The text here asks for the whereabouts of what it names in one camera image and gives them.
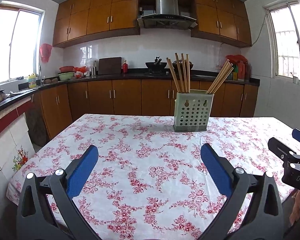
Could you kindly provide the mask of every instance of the white wall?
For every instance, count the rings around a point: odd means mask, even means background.
[[[141,35],[114,37],[91,41],[64,49],[64,65],[80,66],[80,47],[92,45],[92,57],[122,57],[129,68],[146,67],[145,62],[153,62],[156,56],[166,62],[166,57],[175,60],[174,53],[188,53],[193,69],[216,71],[219,58],[219,42],[191,38],[189,30],[141,29]],[[223,44],[220,64],[229,54],[240,54],[240,49]]]
[[[52,0],[4,0],[25,4],[44,10],[44,19],[42,23],[42,31],[40,44],[48,43],[52,45],[54,24],[56,21],[59,5]],[[53,48],[48,63],[42,63],[39,57],[39,64],[42,66],[42,75],[46,77],[56,76],[60,72],[59,68],[63,66],[63,49]],[[18,91],[18,83],[12,82],[7,85],[0,85],[1,89]]]
[[[254,42],[265,16],[262,6],[278,0],[247,0],[251,37]],[[266,23],[259,40],[251,48],[241,49],[252,66],[252,77],[260,79],[255,116],[273,116],[291,128],[300,129],[300,86],[280,77],[271,78],[270,41]]]

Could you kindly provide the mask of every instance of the stainless steel range hood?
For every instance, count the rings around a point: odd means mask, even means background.
[[[196,19],[179,15],[178,0],[156,0],[156,13],[138,19],[140,28],[192,29]]]

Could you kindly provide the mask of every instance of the perforated utensil holder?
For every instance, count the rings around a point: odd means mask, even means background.
[[[190,90],[190,93],[177,93],[174,106],[174,131],[206,131],[213,96],[207,95],[205,90]]]

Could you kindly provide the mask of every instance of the dark brown cutting board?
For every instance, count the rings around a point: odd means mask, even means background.
[[[108,57],[99,59],[98,75],[120,74],[121,57]]]

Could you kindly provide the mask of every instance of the bundle of chopsticks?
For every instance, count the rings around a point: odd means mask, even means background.
[[[218,88],[222,85],[222,83],[226,80],[228,75],[232,72],[233,67],[232,64],[229,63],[229,59],[223,65],[221,71],[219,72],[216,79],[213,81],[206,94],[214,94],[218,90]]]
[[[171,59],[167,59],[167,63],[169,65],[173,80],[176,84],[177,91],[180,93],[190,93],[190,61],[189,61],[189,54],[186,54],[186,64],[185,64],[185,59],[183,57],[183,53],[181,53],[181,60],[182,60],[182,68],[183,72],[181,72],[181,67],[180,67],[180,62],[179,62],[179,57],[178,54],[174,54],[176,56],[176,61],[177,61],[177,67],[178,67],[178,73],[179,73],[179,78],[180,78],[180,84],[181,84],[181,89],[178,83],[178,79],[176,76],[176,73],[174,72],[173,66]]]

